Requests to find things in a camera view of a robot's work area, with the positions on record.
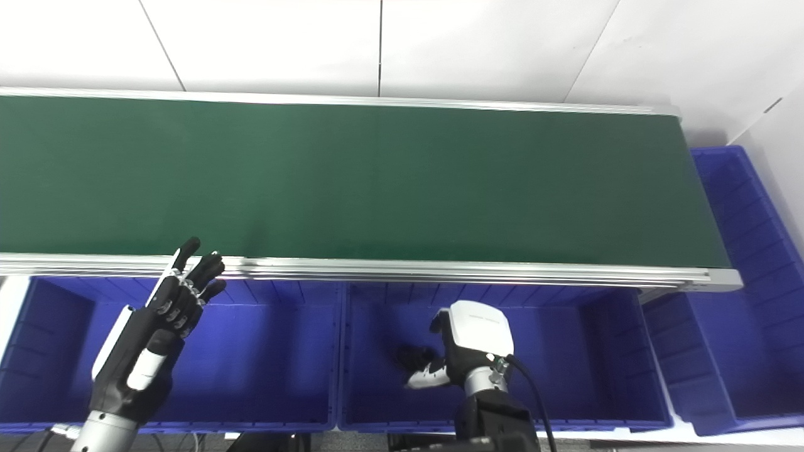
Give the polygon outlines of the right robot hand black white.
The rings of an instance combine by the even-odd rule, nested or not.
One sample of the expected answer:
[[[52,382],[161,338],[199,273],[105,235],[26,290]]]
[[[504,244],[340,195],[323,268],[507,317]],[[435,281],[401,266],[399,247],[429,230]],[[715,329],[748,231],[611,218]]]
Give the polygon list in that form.
[[[508,361],[514,353],[508,319],[496,307],[458,300],[443,307],[430,323],[444,352],[431,347],[401,346],[399,363],[409,372],[405,386],[420,390],[450,385],[468,397],[482,391],[508,391]]]

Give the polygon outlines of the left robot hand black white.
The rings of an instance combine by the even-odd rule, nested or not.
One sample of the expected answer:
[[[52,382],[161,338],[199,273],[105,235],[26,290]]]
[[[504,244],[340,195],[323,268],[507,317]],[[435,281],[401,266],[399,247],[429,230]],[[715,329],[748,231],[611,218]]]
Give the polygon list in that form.
[[[226,286],[223,257],[216,251],[187,269],[200,245],[197,237],[182,244],[144,306],[124,307],[122,320],[112,327],[97,357],[89,402],[101,420],[118,417],[139,428],[165,403],[186,339],[207,303]]]

